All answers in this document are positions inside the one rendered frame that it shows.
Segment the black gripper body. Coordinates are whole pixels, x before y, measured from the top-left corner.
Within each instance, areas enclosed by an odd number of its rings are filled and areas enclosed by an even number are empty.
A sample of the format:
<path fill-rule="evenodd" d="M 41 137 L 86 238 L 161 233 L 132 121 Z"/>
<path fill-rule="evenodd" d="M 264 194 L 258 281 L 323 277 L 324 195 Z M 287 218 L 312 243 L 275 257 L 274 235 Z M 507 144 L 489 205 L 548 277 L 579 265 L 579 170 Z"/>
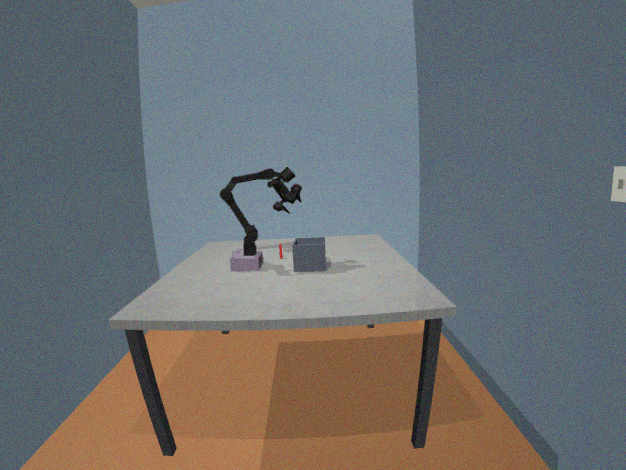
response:
<path fill-rule="evenodd" d="M 296 191 L 297 191 L 297 192 L 299 192 L 299 191 L 302 189 L 301 185 L 299 185 L 299 184 L 295 184 L 295 183 L 294 183 L 294 184 L 290 187 L 291 191 L 292 191 L 292 189 L 293 189 L 293 188 L 294 188 L 294 189 L 296 189 Z M 283 187 L 281 190 L 276 191 L 276 192 L 279 194 L 280 198 L 282 198 L 282 194 L 285 194 L 285 193 L 286 193 L 286 192 L 285 192 L 285 190 L 286 190 L 286 189 L 287 189 L 287 187 L 284 185 L 284 187 Z M 288 189 L 287 189 L 287 190 L 288 190 Z M 288 190 L 288 191 L 289 191 L 289 190 Z M 276 202 L 273 204 L 273 208 L 274 208 L 275 210 L 277 210 L 277 211 L 280 211 L 280 210 L 283 208 L 283 206 L 284 206 L 284 205 L 283 205 L 283 203 L 284 203 L 283 199 L 282 199 L 280 202 L 276 201 Z"/>

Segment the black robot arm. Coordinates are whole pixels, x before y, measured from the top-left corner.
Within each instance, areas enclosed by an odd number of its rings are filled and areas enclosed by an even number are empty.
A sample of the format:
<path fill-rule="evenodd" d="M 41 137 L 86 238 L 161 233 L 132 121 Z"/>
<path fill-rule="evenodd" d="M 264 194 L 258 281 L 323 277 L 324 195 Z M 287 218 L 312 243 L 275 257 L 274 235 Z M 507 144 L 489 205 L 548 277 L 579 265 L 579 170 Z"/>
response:
<path fill-rule="evenodd" d="M 278 177 L 279 176 L 279 177 Z M 274 179 L 275 177 L 277 177 L 276 179 Z M 238 177 L 232 177 L 231 180 L 228 182 L 228 184 L 226 185 L 226 187 L 224 189 L 221 190 L 220 192 L 220 196 L 222 198 L 222 200 L 229 205 L 229 207 L 234 211 L 235 216 L 237 217 L 237 219 L 239 220 L 239 222 L 241 223 L 241 225 L 243 226 L 245 233 L 246 233 L 246 237 L 244 238 L 244 256 L 255 256 L 257 254 L 257 245 L 255 244 L 255 241 L 257 240 L 257 229 L 255 227 L 255 225 L 251 225 L 247 219 L 245 218 L 245 216 L 243 215 L 243 213 L 241 212 L 241 210 L 239 209 L 239 207 L 237 207 L 236 202 L 234 200 L 234 197 L 232 195 L 232 190 L 235 187 L 235 185 L 237 183 L 241 183 L 241 182 L 246 182 L 246 181 L 252 181 L 252 180 L 272 180 L 271 182 L 268 182 L 268 187 L 272 187 L 274 188 L 276 191 L 281 190 L 284 187 L 284 184 L 281 182 L 281 180 L 285 183 L 288 183 L 289 181 L 291 181 L 293 178 L 295 177 L 294 173 L 288 168 L 286 167 L 283 171 L 281 171 L 280 173 L 275 172 L 273 169 L 269 168 L 257 173 L 251 173 L 251 174 L 246 174 L 246 175 L 240 175 Z M 281 180 L 280 180 L 281 179 Z M 298 192 L 296 191 L 296 189 L 292 189 L 292 191 L 288 191 L 287 189 L 285 190 L 285 194 L 282 194 L 282 199 L 284 202 L 290 202 L 290 203 L 294 203 L 297 199 L 297 195 Z"/>

